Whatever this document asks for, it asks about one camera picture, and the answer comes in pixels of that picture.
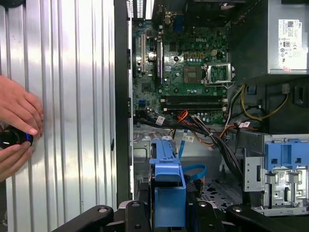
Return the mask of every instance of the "black knob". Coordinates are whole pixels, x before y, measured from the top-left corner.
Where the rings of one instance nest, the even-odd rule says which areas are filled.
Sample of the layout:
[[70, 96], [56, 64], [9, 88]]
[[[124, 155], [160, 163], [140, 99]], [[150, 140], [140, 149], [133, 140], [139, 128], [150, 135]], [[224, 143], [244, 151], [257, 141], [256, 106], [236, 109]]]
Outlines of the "black knob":
[[29, 141], [32, 145], [33, 136], [15, 127], [8, 126], [5, 130], [0, 131], [0, 147], [2, 149], [6, 149], [15, 144], [22, 144], [26, 141]]

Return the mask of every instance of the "ram slot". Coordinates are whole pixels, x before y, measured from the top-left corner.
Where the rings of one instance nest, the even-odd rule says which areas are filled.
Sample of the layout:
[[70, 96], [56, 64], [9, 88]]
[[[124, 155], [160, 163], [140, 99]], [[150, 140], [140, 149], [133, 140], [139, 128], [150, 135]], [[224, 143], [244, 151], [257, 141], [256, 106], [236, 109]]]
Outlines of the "ram slot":
[[161, 99], [161, 108], [164, 112], [221, 111], [225, 104], [220, 96], [164, 96]]
[[145, 56], [146, 56], [146, 35], [142, 34], [141, 35], [141, 72], [145, 73], [146, 68], [145, 68]]

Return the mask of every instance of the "dell logo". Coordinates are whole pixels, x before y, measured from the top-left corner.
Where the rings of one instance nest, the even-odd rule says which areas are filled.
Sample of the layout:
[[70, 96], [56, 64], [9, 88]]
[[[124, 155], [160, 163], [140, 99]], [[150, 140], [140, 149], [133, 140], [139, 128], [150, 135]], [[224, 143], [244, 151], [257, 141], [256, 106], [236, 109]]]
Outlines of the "dell logo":
[[196, 42], [207, 42], [206, 39], [199, 39], [199, 38], [196, 38], [195, 41], [196, 41]]

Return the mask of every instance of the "finger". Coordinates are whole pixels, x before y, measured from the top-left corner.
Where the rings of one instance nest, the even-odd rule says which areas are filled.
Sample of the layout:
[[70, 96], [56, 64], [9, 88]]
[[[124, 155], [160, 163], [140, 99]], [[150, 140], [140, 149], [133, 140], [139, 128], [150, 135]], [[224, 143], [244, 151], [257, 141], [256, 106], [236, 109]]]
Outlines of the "finger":
[[6, 107], [6, 109], [11, 111], [13, 114], [15, 114], [17, 117], [22, 119], [24, 122], [32, 126], [37, 131], [40, 129], [33, 115], [23, 105], [16, 104], [16, 105], [10, 106], [10, 108]]
[[42, 102], [40, 101], [40, 99], [38, 99], [37, 97], [35, 97], [31, 93], [26, 93], [25, 98], [37, 110], [37, 112], [39, 113], [39, 115], [41, 117], [41, 120], [43, 120], [44, 111], [43, 111], [43, 105], [42, 105]]
[[0, 173], [9, 170], [25, 153], [25, 151], [27, 151], [27, 149], [30, 147], [30, 143], [25, 142], [21, 146], [22, 148], [19, 151], [15, 152], [10, 157], [8, 157], [7, 159], [5, 159], [3, 162], [0, 163]]
[[39, 115], [39, 112], [26, 100], [19, 101], [19, 104], [22, 107], [24, 107], [32, 115], [32, 118], [35, 120], [36, 124], [38, 125], [40, 133], [43, 133], [43, 123], [42, 123], [41, 116]]
[[8, 158], [11, 155], [15, 154], [21, 148], [22, 148], [22, 146], [17, 144], [17, 145], [10, 146], [7, 149], [4, 149], [4, 150], [0, 151], [0, 163], [2, 161], [4, 161], [6, 158]]
[[29, 147], [26, 152], [24, 152], [20, 159], [13, 164], [13, 166], [8, 169], [7, 171], [3, 172], [2, 174], [0, 174], [0, 181], [3, 181], [5, 179], [7, 179], [8, 177], [14, 175], [31, 157], [32, 153], [33, 153], [33, 147]]
[[11, 111], [7, 109], [3, 109], [2, 111], [2, 118], [7, 118], [5, 123], [16, 127], [17, 129], [23, 131], [24, 133], [28, 133], [31, 135], [36, 135], [38, 131], [34, 129], [32, 126], [28, 125], [26, 122], [24, 122], [20, 117], [18, 117], [16, 114], [12, 113]]

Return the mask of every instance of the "power supply label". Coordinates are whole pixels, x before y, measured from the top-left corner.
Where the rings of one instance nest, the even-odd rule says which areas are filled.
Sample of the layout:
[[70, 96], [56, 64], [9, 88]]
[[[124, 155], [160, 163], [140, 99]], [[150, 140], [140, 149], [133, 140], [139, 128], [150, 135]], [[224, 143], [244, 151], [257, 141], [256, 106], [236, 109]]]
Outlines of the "power supply label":
[[279, 65], [286, 72], [302, 63], [302, 23], [296, 19], [279, 19]]

